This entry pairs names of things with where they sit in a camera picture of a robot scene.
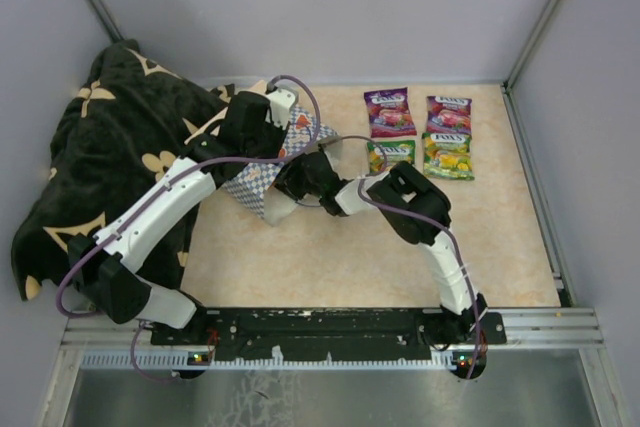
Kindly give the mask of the blue checkered paper bag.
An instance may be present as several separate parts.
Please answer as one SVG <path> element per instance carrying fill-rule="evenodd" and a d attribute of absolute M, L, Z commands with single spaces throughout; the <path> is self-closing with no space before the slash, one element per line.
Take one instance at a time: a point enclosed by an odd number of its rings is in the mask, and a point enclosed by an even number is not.
<path fill-rule="evenodd" d="M 287 156 L 304 149 L 313 137 L 317 125 L 320 125 L 316 140 L 310 151 L 326 148 L 332 167 L 339 164 L 341 140 L 337 131 L 298 105 L 297 93 L 283 87 L 267 92 L 267 81 L 260 80 L 248 91 L 265 95 L 277 105 L 274 120 L 279 122 L 284 108 L 289 112 L 290 125 L 282 144 L 280 156 Z M 297 207 L 296 201 L 276 188 L 276 181 L 284 179 L 284 169 L 291 164 L 248 164 L 236 177 L 226 182 L 222 188 L 249 211 L 269 225 L 275 226 L 290 215 Z"/>

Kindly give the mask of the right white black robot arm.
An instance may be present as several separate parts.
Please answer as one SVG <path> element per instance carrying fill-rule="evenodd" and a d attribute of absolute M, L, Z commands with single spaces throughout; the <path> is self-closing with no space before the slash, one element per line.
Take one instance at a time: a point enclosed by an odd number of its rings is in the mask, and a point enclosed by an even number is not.
<path fill-rule="evenodd" d="M 314 197 L 329 215 L 349 217 L 378 210 L 393 231 L 427 258 L 440 295 L 449 344 L 474 340 L 482 345 L 487 304 L 473 286 L 451 228 L 451 202 L 409 162 L 386 172 L 347 180 L 321 152 L 304 154 L 278 174 L 275 187 L 294 201 Z"/>

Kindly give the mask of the purple snack packet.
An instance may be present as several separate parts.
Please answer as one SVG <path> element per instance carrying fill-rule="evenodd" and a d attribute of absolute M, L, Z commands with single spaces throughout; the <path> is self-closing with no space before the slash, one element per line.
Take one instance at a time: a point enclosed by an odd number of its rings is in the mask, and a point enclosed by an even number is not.
<path fill-rule="evenodd" d="M 409 108 L 407 87 L 368 91 L 363 94 L 363 98 L 372 138 L 417 134 Z"/>
<path fill-rule="evenodd" d="M 428 133 L 471 134 L 471 98 L 428 96 L 426 101 Z"/>

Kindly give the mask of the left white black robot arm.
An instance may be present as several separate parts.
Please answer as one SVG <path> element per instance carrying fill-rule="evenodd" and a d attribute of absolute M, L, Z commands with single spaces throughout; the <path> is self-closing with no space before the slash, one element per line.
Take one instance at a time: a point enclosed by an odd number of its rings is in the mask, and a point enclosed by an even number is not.
<path fill-rule="evenodd" d="M 127 211 L 92 236 L 69 244 L 71 269 L 64 282 L 114 323 L 164 324 L 184 342 L 201 341 L 208 320 L 196 300 L 145 279 L 140 271 L 162 238 L 190 211 L 253 164 L 278 165 L 291 149 L 296 93 L 271 86 L 241 91 L 194 134 L 155 185 Z"/>

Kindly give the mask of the green Fox's candy packet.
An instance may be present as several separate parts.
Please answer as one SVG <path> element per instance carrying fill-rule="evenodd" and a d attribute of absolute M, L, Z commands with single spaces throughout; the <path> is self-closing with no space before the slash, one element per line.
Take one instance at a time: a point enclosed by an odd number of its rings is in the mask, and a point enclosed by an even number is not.
<path fill-rule="evenodd" d="M 415 165 L 416 143 L 414 140 L 377 140 L 366 144 L 370 173 L 389 170 L 400 162 Z"/>

